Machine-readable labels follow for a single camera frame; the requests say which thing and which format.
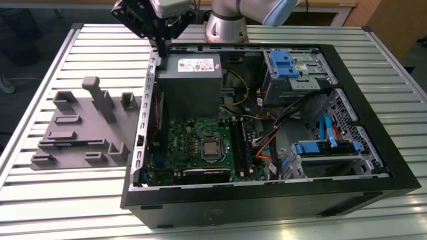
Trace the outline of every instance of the open computer tower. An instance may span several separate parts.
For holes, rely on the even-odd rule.
[[[150,53],[121,208],[149,228],[344,215],[420,187],[330,45]]]

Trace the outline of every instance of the motherboard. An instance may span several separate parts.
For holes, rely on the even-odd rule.
[[[265,179],[264,166],[252,158],[250,139],[256,137],[254,122],[230,119],[170,120],[165,155],[152,156],[152,182],[156,186],[176,185],[184,175],[228,176],[225,182],[258,181]]]

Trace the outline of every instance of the ram slot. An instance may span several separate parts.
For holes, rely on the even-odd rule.
[[[246,130],[241,120],[229,121],[229,136],[234,174],[244,177],[249,173],[252,160]]]

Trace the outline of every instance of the cpu socket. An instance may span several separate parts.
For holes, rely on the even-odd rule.
[[[222,144],[220,137],[201,138],[201,159],[213,164],[224,160]]]

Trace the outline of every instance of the slotted metal table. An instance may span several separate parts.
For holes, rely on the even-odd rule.
[[[142,94],[150,46],[120,24],[72,29],[0,158],[0,239],[128,236],[181,239],[402,239],[427,237],[427,96],[373,33],[357,27],[249,26],[252,43],[332,44],[423,186],[353,213],[328,218],[148,229],[120,209],[124,167],[29,169],[60,90],[89,97],[82,77],[98,76],[110,96]],[[174,42],[204,42],[189,26]]]

